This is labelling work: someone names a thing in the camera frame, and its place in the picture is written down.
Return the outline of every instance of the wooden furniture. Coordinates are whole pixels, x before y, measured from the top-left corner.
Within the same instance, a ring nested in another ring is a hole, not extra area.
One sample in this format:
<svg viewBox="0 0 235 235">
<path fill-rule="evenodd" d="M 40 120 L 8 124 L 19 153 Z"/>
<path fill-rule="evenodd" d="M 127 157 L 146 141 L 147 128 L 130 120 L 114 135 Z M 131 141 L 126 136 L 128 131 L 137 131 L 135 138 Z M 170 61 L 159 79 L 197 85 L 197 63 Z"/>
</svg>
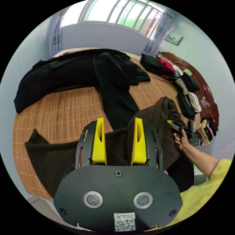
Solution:
<svg viewBox="0 0 235 235">
<path fill-rule="evenodd" d="M 160 59 L 167 60 L 171 62 L 171 64 L 175 64 L 178 66 L 182 71 L 185 69 L 189 69 L 192 72 L 192 77 L 197 82 L 200 90 L 195 92 L 198 96 L 202 111 L 200 112 L 201 119 L 209 119 L 212 117 L 215 121 L 216 126 L 219 126 L 219 111 L 217 104 L 214 101 L 213 95 L 211 90 L 202 77 L 202 75 L 188 62 L 184 61 L 183 59 L 177 57 L 176 55 L 170 52 L 159 52 L 157 55 Z"/>
</svg>

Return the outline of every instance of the bamboo mat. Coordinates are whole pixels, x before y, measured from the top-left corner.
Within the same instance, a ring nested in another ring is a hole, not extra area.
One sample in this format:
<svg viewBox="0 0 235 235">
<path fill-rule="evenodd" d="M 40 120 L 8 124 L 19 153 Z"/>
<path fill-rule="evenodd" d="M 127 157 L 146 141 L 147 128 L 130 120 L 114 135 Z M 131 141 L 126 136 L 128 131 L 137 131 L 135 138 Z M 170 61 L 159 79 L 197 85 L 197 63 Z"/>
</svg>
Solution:
<svg viewBox="0 0 235 235">
<path fill-rule="evenodd" d="M 138 56 L 131 60 L 140 65 Z M 149 73 L 150 82 L 142 82 L 130 87 L 130 94 L 138 105 L 144 109 L 154 105 L 162 96 L 174 100 L 180 111 L 176 95 L 171 83 L 164 78 Z M 24 143 L 27 142 L 34 128 L 49 143 L 66 143 L 77 141 L 83 128 L 97 118 L 104 117 L 105 132 L 112 128 L 104 114 L 102 100 L 98 88 L 80 88 L 70 91 L 52 93 L 37 103 L 16 114 L 13 128 L 13 156 L 16 170 L 26 191 L 32 195 L 52 200 L 39 181 L 29 160 Z"/>
</svg>

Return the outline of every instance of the picture frame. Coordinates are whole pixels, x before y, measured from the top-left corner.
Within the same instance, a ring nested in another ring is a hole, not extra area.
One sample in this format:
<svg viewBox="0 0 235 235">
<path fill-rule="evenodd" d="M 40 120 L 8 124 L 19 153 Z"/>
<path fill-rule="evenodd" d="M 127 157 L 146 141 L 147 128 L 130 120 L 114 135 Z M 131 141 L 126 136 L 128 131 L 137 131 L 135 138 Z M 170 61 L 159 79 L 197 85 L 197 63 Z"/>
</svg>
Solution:
<svg viewBox="0 0 235 235">
<path fill-rule="evenodd" d="M 165 36 L 163 37 L 164 40 L 171 42 L 175 45 L 178 45 L 180 41 L 182 40 L 183 36 L 178 35 L 177 33 L 167 31 Z"/>
</svg>

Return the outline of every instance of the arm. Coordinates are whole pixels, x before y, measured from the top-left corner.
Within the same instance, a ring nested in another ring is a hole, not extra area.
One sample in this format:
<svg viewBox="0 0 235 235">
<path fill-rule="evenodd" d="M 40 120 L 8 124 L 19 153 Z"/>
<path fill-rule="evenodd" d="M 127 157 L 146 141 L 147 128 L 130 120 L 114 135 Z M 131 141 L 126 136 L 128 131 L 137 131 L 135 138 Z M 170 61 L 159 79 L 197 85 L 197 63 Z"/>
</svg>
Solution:
<svg viewBox="0 0 235 235">
<path fill-rule="evenodd" d="M 201 152 L 190 144 L 184 146 L 183 153 L 208 178 L 218 164 L 218 159 L 207 153 Z"/>
<path fill-rule="evenodd" d="M 189 144 L 184 130 L 182 130 L 181 139 L 176 133 L 174 133 L 174 137 L 175 142 L 179 144 L 179 149 L 185 154 L 185 156 L 187 156 L 205 176 L 210 177 L 211 173 L 218 164 L 218 159 L 207 153 L 201 152 Z"/>
</svg>

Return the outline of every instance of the label sticker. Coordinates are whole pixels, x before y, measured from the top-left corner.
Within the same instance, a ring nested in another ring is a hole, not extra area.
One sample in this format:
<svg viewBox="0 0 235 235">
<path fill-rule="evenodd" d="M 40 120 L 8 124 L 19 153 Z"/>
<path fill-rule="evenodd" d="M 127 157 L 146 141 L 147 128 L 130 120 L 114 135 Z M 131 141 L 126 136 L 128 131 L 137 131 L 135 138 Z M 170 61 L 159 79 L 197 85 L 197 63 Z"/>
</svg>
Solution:
<svg viewBox="0 0 235 235">
<path fill-rule="evenodd" d="M 134 231 L 135 213 L 114 213 L 115 232 Z"/>
</svg>

